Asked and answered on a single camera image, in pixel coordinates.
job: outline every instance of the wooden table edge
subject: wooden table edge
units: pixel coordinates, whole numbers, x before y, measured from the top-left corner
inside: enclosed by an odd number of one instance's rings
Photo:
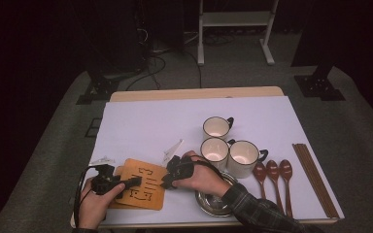
[[[277,86],[117,91],[111,95],[110,102],[258,96],[284,96],[284,93]]]
[[[301,219],[301,224],[333,224],[341,218],[330,219]],[[105,224],[100,225],[101,229],[142,229],[142,228],[189,228],[189,227],[225,227],[225,226],[242,226],[239,221],[219,221],[219,222],[184,222],[184,223],[141,223],[141,224]]]

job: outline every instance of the hand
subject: hand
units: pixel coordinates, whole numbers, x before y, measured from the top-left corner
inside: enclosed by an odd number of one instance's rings
[[[79,227],[96,230],[98,228],[98,225],[104,219],[109,204],[118,194],[120,194],[125,189],[125,184],[118,184],[111,191],[105,193],[104,195],[96,195],[90,190],[91,182],[92,178],[87,179],[85,182],[85,187],[81,192],[82,203],[80,206]]]
[[[195,151],[191,150],[184,154],[184,156],[197,155]],[[199,157],[192,157],[192,161],[203,160]],[[186,187],[198,190],[205,194],[212,194],[218,197],[223,197],[225,192],[231,185],[220,178],[213,170],[206,166],[194,165],[193,175],[190,178],[177,180],[172,182],[173,186]]]

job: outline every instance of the metal bowl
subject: metal bowl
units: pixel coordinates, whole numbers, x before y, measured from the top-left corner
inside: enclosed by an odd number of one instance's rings
[[[238,181],[227,173],[221,173],[223,179],[230,184],[236,184]],[[195,198],[201,209],[210,216],[231,216],[232,210],[214,195],[195,191]]]

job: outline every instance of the wooden cutting board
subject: wooden cutting board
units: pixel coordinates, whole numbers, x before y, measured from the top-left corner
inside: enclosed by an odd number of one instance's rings
[[[122,193],[123,197],[111,203],[110,208],[161,210],[165,189],[160,185],[166,174],[164,167],[131,158],[126,159],[123,167],[116,169],[115,175],[120,175],[122,181],[142,177],[142,183],[141,186],[125,190]]]

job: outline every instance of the wire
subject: wire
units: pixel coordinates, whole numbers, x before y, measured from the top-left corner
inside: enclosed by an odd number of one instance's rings
[[[184,45],[187,46],[189,43],[193,42],[194,40],[196,40],[198,38],[198,32],[184,32],[184,34],[195,34],[193,35],[191,38],[189,39],[186,39],[184,41]],[[174,48],[167,48],[167,49],[164,49],[164,50],[151,50],[151,53],[154,54],[154,55],[161,55],[161,54],[164,54],[166,52],[170,52],[174,50]]]
[[[184,51],[184,53],[188,54],[190,57],[192,57],[193,61],[196,64],[196,67],[198,68],[199,73],[199,88],[202,88],[202,74],[201,74],[201,67],[198,65],[198,61],[196,60],[195,56],[193,56],[190,52]]]
[[[146,42],[146,41],[148,40],[148,31],[145,30],[145,29],[143,29],[143,28],[138,28],[137,30],[138,30],[138,31],[143,31],[143,32],[145,32],[145,39],[144,39],[144,42]]]
[[[204,45],[210,46],[210,47],[220,47],[224,46],[226,44],[229,44],[235,40],[234,35],[229,34],[228,35],[220,35],[219,31],[216,31],[216,34],[207,34],[204,36]]]
[[[135,83],[137,83],[138,81],[140,81],[140,80],[142,80],[142,79],[144,79],[144,78],[147,78],[147,77],[149,77],[149,76],[153,76],[153,75],[155,75],[155,74],[161,72],[161,71],[165,68],[165,66],[166,66],[166,62],[165,62],[164,59],[162,59],[161,57],[158,57],[158,56],[152,56],[152,58],[155,58],[155,59],[159,59],[159,60],[161,60],[161,61],[163,62],[162,67],[161,67],[160,69],[158,69],[157,71],[151,73],[150,70],[149,70],[150,67],[148,66],[148,69],[147,69],[147,70],[149,71],[148,74],[147,74],[146,76],[143,76],[143,77],[140,77],[140,78],[136,79],[134,82],[132,82],[132,83],[131,83],[127,88],[126,88],[125,91],[129,90],[129,88],[130,88],[132,85],[134,85]]]
[[[150,66],[147,67],[147,70],[148,70],[148,74],[151,75],[151,77],[153,78],[153,81],[155,82],[156,89],[160,89],[160,84],[158,80],[156,79],[155,74],[151,73]]]
[[[74,222],[75,222],[75,227],[78,228],[80,226],[80,207],[81,207],[81,190],[83,189],[83,183],[85,180],[86,172],[90,168],[94,168],[94,166],[88,166],[84,169],[83,172],[81,172],[80,176],[80,182],[78,183],[77,186],[77,191],[75,193],[75,201],[74,201]]]
[[[83,197],[83,199],[81,200],[80,202],[80,206],[82,205],[82,203],[84,202],[84,200],[86,199],[87,195],[92,191],[92,188],[85,194],[85,196]]]

